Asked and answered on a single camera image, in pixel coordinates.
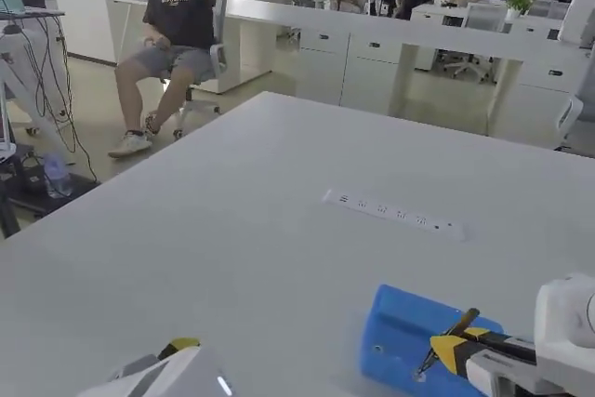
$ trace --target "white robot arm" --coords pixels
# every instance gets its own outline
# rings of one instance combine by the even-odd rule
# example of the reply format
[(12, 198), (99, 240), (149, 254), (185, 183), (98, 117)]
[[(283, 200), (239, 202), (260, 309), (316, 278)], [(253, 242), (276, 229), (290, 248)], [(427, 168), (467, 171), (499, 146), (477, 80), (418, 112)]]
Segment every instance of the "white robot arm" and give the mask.
[(572, 274), (543, 285), (535, 306), (539, 375), (575, 397), (595, 390), (595, 278)]

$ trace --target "cable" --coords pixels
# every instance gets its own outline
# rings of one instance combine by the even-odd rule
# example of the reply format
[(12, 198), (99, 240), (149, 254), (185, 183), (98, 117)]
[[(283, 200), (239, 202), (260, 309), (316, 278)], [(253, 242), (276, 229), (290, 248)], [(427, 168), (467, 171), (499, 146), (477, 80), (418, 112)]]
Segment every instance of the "cable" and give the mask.
[[(4, 3), (5, 8), (8, 11), (8, 6), (7, 6), (6, 1), (2, 0), (2, 2)], [(56, 25), (58, 26), (58, 31), (59, 31), (58, 40), (61, 42), (61, 46), (62, 46), (62, 57), (63, 57), (65, 75), (66, 75), (66, 95), (68, 96), (68, 100), (66, 100), (66, 98), (64, 96), (64, 92), (62, 92), (62, 89), (60, 87), (60, 81), (58, 79), (59, 77), (56, 73), (56, 67), (54, 64), (54, 60), (52, 58), (52, 52), (51, 52), (52, 38), (51, 38), (50, 32), (49, 32), (49, 25), (47, 23), (46, 18), (36, 18), (44, 35), (46, 36), (46, 48), (44, 51), (43, 60), (41, 62), (41, 68), (39, 67), (39, 64), (37, 63), (37, 59), (35, 57), (35, 52), (33, 50), (33, 44), (31, 42), (31, 40), (29, 39), (29, 36), (27, 36), (27, 34), (23, 31), (23, 27), (20, 27), (20, 34), (27, 41), (27, 44), (25, 45), (25, 54), (27, 55), (27, 59), (29, 60), (29, 62), (31, 64), (31, 67), (33, 69), (33, 74), (37, 81), (37, 86), (35, 88), (35, 107), (36, 107), (39, 115), (42, 118), (46, 117), (47, 112), (49, 113), (49, 115), (52, 118), (52, 121), (54, 122), (54, 124), (56, 126), (57, 133), (68, 152), (75, 153), (77, 147), (81, 148), (81, 150), (85, 154), (86, 163), (87, 163), (89, 172), (93, 177), (93, 181), (97, 182), (98, 177), (95, 174), (95, 171), (93, 170), (93, 166), (91, 164), (91, 156), (90, 156), (89, 152), (86, 150), (85, 146), (81, 143), (79, 136), (78, 136), (78, 131), (76, 129), (76, 126), (75, 126), (74, 120), (73, 120), (73, 93), (72, 93), (72, 86), (71, 86), (71, 75), (70, 75), (70, 70), (68, 68), (68, 49), (66, 47), (66, 39), (64, 37), (64, 32), (62, 30), (60, 20), (56, 17), (53, 17), (52, 19), (56, 22)], [(47, 93), (46, 93), (44, 69), (46, 68), (47, 60), (49, 60), (49, 66), (52, 71), (54, 83), (56, 84), (56, 88), (58, 90), (59, 97), (61, 98), (61, 105), (63, 106), (63, 108), (60, 111), (58, 111), (58, 113), (54, 112), (52, 104), (49, 101)], [(39, 104), (40, 101), (38, 98), (40, 91), (42, 94), (42, 104), (41, 105)], [(69, 143), (66, 141), (66, 139), (64, 138), (64, 136), (61, 133), (61, 130), (63, 128), (65, 128), (66, 126), (60, 126), (60, 125), (70, 126), (71, 131), (72, 131), (72, 136), (73, 136), (72, 148), (69, 146)]]

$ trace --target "white sneaker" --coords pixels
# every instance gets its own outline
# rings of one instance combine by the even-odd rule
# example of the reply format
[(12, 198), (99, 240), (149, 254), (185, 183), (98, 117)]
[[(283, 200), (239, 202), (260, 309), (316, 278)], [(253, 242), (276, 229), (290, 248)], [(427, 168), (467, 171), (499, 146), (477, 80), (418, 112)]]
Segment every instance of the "white sneaker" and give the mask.
[(151, 146), (152, 143), (146, 135), (126, 133), (118, 145), (108, 152), (108, 155), (111, 158), (123, 158), (136, 152), (146, 151)]

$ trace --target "water bottle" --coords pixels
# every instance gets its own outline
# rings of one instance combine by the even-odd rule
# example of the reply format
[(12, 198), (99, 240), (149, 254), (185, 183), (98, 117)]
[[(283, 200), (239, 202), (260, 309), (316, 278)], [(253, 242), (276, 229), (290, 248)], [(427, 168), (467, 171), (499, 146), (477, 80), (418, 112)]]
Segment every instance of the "water bottle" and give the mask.
[(44, 172), (47, 195), (52, 199), (68, 197), (73, 193), (71, 175), (59, 155), (49, 153), (44, 157)]

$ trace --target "floor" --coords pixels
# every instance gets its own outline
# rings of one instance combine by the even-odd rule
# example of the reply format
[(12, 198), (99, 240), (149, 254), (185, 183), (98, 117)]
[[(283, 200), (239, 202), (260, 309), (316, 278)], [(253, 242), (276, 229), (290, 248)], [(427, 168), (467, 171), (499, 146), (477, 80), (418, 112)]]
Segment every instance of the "floor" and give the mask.
[[(286, 95), (294, 95), (297, 73), (297, 55), (294, 48), (281, 42), (275, 55), (275, 73), (269, 73), (244, 86), (240, 86), (222, 96), (195, 92), (197, 99), (216, 99), (221, 110), (227, 112), (257, 93), (268, 90)], [(73, 116), (79, 138), (90, 154), (91, 165), (101, 181), (110, 179), (129, 167), (151, 156), (171, 144), (174, 139), (173, 120), (170, 120), (154, 142), (151, 152), (114, 161), (107, 151), (122, 137), (123, 122), (117, 100), (113, 69), (92, 62), (70, 59), (69, 67), (73, 86)], [(479, 85), (470, 80), (452, 80), (437, 73), (415, 74), (410, 100), (405, 110), (405, 118), (414, 121), (451, 127), (463, 131), (482, 133), (485, 129), (485, 110), (493, 86)], [(156, 108), (162, 92), (158, 80), (140, 83), (145, 111)], [(27, 116), (13, 105), (9, 106), (13, 122), (28, 121)], [(210, 121), (210, 114), (190, 116), (186, 131), (192, 131)], [(24, 129), (16, 129), (18, 142), (34, 145), (38, 153), (48, 149), (43, 136), (29, 137)], [(581, 153), (595, 154), (595, 125), (579, 124), (570, 138), (573, 146)], [(75, 162), (73, 172), (89, 176), (86, 157), (77, 151), (71, 160)], [(23, 225), (30, 218), (20, 215)]]

